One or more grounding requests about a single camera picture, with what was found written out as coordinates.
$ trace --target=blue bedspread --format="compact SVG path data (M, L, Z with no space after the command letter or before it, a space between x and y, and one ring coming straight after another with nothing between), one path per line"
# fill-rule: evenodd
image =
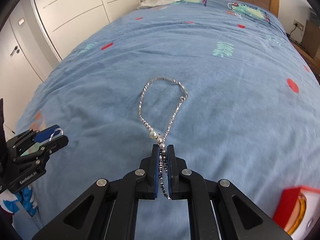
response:
M57 124L69 144L33 183L38 215L15 219L25 239L29 223L42 227L97 179L120 179L150 155L138 103L157 76L189 92L166 144L190 169L231 180L269 216L285 187L320 187L319 84L277 18L234 0L182 1L112 22L38 87L18 131ZM165 82L146 93L142 115L161 134L180 93ZM188 227L185 201L140 201L136 239L190 239Z

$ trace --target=silver bolt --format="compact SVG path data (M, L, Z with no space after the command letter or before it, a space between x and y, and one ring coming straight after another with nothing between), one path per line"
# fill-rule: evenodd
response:
M309 228L311 227L312 223L313 223L313 218L311 218L311 219L309 220L309 222L308 222L308 224L307 224L307 229L309 229Z
M136 174L137 176L142 176L144 175L145 171L143 169L137 169L134 174Z
M183 175L189 176L189 175L191 175L191 173L192 173L192 171L189 170L189 169L184 169L184 170L182 170L182 174L183 174Z
M223 187L229 187L230 186L230 181L227 179L222 179L220 180L220 185Z
M105 186L107 184L107 181L105 180L105 179L98 179L97 180L97 185L99 186L99 187L103 187L103 186Z

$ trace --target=red apple print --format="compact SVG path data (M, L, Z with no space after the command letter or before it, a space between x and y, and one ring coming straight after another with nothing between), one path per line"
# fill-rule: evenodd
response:
M103 46L103 47L101 48L101 50L104 50L104 49L106 49L106 48L109 48L109 47L112 46L112 45L113 45L113 42L107 44L106 46Z
M288 86L292 89L293 92L299 93L299 87L297 84L290 78L287 79Z
M310 73L310 70L305 65L303 66L304 66L304 69Z

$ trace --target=pearl bead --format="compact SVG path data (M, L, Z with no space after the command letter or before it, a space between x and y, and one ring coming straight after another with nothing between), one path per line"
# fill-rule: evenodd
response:
M150 132L150 138L151 139L156 139L158 137L158 132L157 131L151 131Z

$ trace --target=silver chain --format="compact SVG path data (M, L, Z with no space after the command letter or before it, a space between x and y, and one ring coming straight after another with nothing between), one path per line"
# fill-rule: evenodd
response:
M146 93L148 87L156 80L165 80L165 81L169 81L169 82L172 82L174 83L175 85L179 85L184 93L185 93L185 96L184 97L180 97L180 102L176 108L176 110L174 111L173 113L173 116L171 117L170 119L170 122L169 122L169 125L168 125L168 128L166 130L166 132L164 133L164 136L162 138L161 134L158 133L157 131L155 131L151 125L149 123L147 123L143 117L141 116L141 106L142 106L142 100L143 100L143 97L144 97L144 94ZM162 172L162 169L164 168L165 172L168 173L168 166L167 166L167 160L166 160L166 150L165 150L165 140L169 134L169 131L170 131L170 128L172 126L172 123L174 121L174 118L176 117L176 114L177 112L179 111L179 108L182 106L184 100L186 100L188 98L188 92L187 90L185 89L185 87L181 84L181 82L178 82L174 79L169 79L169 78L165 78L165 77L156 77L156 78L153 78L151 79L150 81L148 81L146 83L146 85L144 86L143 88L143 91L141 93L141 97L140 97L140 102L139 102L139 108L138 108L138 113L139 113L139 117L140 117L140 120L141 122L145 125L145 127L148 129L148 131L150 132L149 136L151 139L155 139L159 145L159 148L160 148L160 156L159 156L159 181L160 181L160 187L161 187L161 190L164 194L164 196L167 198L167 199L171 199L170 196L167 194L167 192L165 191L165 188L164 188L164 183L163 183L163 172Z

